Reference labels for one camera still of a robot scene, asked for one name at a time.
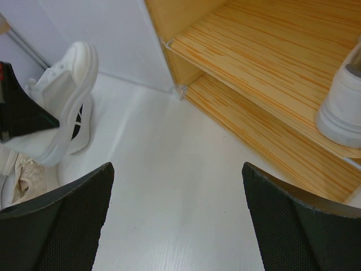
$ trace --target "shoe rack shelf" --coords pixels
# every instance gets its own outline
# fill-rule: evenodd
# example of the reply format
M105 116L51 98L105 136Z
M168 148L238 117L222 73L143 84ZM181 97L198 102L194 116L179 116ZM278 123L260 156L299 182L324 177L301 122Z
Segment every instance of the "shoe rack shelf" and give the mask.
M186 27L183 18L173 35L159 33L167 54L206 73L197 70L200 77L186 82L186 98L301 187L345 201L361 183L361 171L349 163L360 161L361 149L328 140L314 119L361 34L361 2L231 0L214 7L194 1L203 6L197 20L192 15Z

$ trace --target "beige shoe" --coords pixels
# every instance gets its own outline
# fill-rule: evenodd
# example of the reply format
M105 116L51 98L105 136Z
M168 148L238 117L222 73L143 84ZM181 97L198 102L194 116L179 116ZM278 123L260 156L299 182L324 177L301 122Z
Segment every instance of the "beige shoe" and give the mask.
M44 167L26 154L19 154L15 163L12 205L36 198L58 188L57 170L57 166Z

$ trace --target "wood grain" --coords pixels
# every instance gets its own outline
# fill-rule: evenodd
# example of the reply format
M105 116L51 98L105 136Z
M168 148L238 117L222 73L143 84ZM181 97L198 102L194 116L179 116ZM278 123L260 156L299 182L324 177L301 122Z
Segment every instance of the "wood grain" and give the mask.
M325 150L361 149L321 135L315 114L356 45L361 1L234 0L175 37L172 51L252 100Z
M226 0L146 0L158 36L168 42ZM178 85L189 85L204 72L174 53L165 53Z
M204 74L203 70L172 51L164 48L164 53L170 72L178 85L187 86Z
M303 189L343 202L361 184L361 171L210 75L190 85L186 98Z
M226 0L146 0L161 39L170 41Z

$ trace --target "white wall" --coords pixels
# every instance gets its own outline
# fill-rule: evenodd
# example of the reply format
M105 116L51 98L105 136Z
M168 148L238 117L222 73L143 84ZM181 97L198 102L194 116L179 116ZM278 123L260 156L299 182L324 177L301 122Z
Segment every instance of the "white wall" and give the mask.
M25 86L28 78L38 80L44 73L44 69L7 34L0 35L0 48L0 61L11 63L16 78L22 87Z
M0 12L50 64L84 40L98 49L101 72L173 87L143 0L1 1Z

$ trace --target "wooden shelf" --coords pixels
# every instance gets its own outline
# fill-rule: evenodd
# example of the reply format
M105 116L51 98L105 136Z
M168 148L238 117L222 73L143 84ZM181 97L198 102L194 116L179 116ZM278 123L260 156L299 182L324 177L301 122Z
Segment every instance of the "wooden shelf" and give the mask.
M361 34L361 1L229 1L171 50L341 158L361 149L321 135L315 114Z
M210 75L192 83L186 98L303 189L343 202L361 184L361 171Z

